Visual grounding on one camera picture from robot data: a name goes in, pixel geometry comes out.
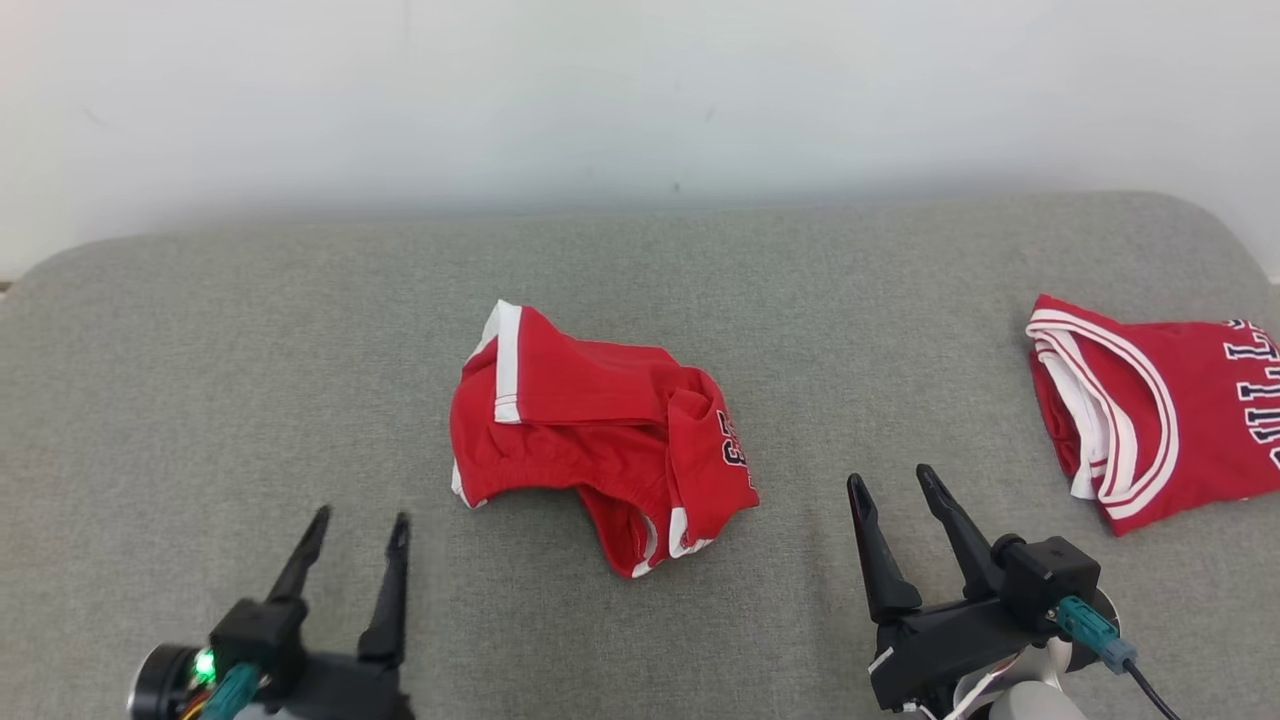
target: clothing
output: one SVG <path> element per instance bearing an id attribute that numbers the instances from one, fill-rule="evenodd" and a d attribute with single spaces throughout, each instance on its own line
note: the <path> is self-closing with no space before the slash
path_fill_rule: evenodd
<path id="1" fill-rule="evenodd" d="M 499 301 L 449 419 L 453 491 L 471 507 L 575 488 L 609 564 L 639 578 L 759 505 L 724 397 L 659 347 L 580 341 Z"/>
<path id="2" fill-rule="evenodd" d="M 1280 351 L 1260 328 L 1125 325 L 1041 296 L 1027 334 L 1071 495 L 1117 536 L 1280 489 Z"/>

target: printed lettering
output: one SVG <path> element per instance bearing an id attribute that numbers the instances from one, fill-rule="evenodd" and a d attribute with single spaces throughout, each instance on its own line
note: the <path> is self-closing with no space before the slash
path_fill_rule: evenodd
<path id="1" fill-rule="evenodd" d="M 1257 345 L 1233 345 L 1230 342 L 1224 342 L 1222 348 L 1226 350 L 1226 357 L 1229 360 L 1245 360 L 1245 359 L 1261 359 L 1261 360 L 1280 360 L 1280 351 L 1271 342 L 1263 332 L 1253 333 L 1253 340 Z"/>
<path id="2" fill-rule="evenodd" d="M 1235 383 L 1235 396 L 1239 400 L 1253 400 L 1254 397 L 1280 397 L 1280 386 L 1256 386 L 1249 383 Z"/>
<path id="3" fill-rule="evenodd" d="M 1268 423 L 1280 423 L 1280 410 L 1258 410 L 1248 407 L 1244 410 L 1244 424 L 1256 428 Z"/>
<path id="4" fill-rule="evenodd" d="M 726 465 L 737 465 L 746 469 L 746 455 L 742 454 L 742 446 L 737 442 L 737 430 L 733 428 L 732 420 L 723 410 L 716 411 L 716 419 L 721 424 L 721 434 L 724 436 L 724 445 L 721 446 L 721 455 L 724 457 Z M 751 470 L 746 470 L 746 484 L 755 489 L 755 483 L 751 480 Z"/>
<path id="5" fill-rule="evenodd" d="M 1253 428 L 1249 430 L 1258 445 L 1267 445 L 1280 439 L 1280 428 Z"/>

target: red basketball jersey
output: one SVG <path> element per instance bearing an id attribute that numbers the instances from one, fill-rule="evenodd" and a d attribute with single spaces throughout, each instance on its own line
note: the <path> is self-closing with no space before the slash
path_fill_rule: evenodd
<path id="1" fill-rule="evenodd" d="M 1120 324 L 1036 301 L 1032 374 L 1071 495 L 1117 536 L 1280 489 L 1280 351 L 1244 320 Z"/>

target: gray fabric surface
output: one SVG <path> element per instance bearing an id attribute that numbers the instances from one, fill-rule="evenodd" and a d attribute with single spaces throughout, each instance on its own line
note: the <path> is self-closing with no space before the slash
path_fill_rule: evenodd
<path id="1" fill-rule="evenodd" d="M 330 502 L 306 641 L 355 647 L 394 512 L 412 512 L 420 717 L 881 717 L 842 482 L 868 479 L 909 578 L 951 600 L 960 574 L 913 477 L 928 461 L 988 537 L 1062 534 L 1097 557 L 1184 717 L 1274 717 L 1280 496 L 1111 537 L 1039 420 L 1038 292 L 1280 328 L 1217 220 L 1138 193 L 274 227 L 60 255 L 0 302 L 5 714 L 120 716 L 140 659 L 261 597 Z M 763 506 L 636 582 L 571 493 L 463 507 L 449 398 L 498 297 L 709 370 Z M 1105 669 L 1068 689 L 1096 719 L 1156 716 Z"/>

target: red shorts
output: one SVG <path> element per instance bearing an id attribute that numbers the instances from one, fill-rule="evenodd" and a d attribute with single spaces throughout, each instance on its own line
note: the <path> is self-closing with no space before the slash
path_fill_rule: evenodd
<path id="1" fill-rule="evenodd" d="M 710 375 L 659 347 L 588 342 L 499 301 L 449 416 L 453 492 L 575 488 L 613 569 L 639 578 L 759 505 Z"/>

